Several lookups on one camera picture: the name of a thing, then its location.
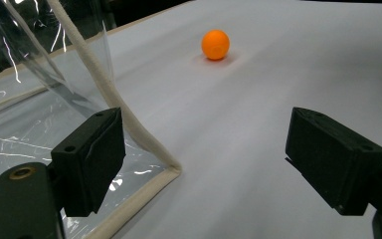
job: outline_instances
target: table surface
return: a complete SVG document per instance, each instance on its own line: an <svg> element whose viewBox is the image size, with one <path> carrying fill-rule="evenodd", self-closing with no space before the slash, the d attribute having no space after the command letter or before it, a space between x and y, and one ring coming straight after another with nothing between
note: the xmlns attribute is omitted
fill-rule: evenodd
<svg viewBox="0 0 382 239"><path fill-rule="evenodd" d="M184 169L114 238L373 237L375 209L340 216L285 144L301 107L382 145L382 4L199 0L108 39L118 90Z"/></svg>

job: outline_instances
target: orange ball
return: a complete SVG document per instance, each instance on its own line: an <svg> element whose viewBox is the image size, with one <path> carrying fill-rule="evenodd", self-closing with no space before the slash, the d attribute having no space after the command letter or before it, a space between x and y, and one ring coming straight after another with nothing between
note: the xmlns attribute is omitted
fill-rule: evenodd
<svg viewBox="0 0 382 239"><path fill-rule="evenodd" d="M204 35L201 49L210 60L221 60L229 51L229 38L221 30L212 30Z"/></svg>

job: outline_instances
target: brass screw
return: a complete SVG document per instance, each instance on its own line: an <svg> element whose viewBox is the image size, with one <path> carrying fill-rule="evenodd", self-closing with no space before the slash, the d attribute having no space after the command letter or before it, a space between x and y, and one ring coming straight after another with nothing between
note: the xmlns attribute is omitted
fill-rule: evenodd
<svg viewBox="0 0 382 239"><path fill-rule="evenodd" d="M20 179L31 176L35 172L36 172L36 168L32 166L20 167L11 172L11 174L9 175L9 179L20 180Z"/></svg>

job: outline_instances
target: clear plastic sheet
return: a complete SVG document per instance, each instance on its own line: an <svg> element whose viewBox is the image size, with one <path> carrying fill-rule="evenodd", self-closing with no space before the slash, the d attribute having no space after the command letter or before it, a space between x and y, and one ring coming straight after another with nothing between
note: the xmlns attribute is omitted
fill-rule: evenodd
<svg viewBox="0 0 382 239"><path fill-rule="evenodd" d="M98 2L62 2L111 76ZM0 0L0 51L12 68L0 73L0 174L12 166L51 162L50 152L91 114L107 104L46 1ZM166 169L124 133L126 158L98 212L68 218L68 238L83 238L124 200Z"/></svg>

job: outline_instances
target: white table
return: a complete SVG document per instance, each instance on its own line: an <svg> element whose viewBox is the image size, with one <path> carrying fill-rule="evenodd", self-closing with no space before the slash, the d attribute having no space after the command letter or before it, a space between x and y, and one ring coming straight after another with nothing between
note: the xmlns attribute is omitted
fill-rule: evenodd
<svg viewBox="0 0 382 239"><path fill-rule="evenodd" d="M210 29L231 39L206 60ZM115 238L372 238L284 158L292 107L382 145L382 5L199 0L109 36L117 87L183 174Z"/></svg>

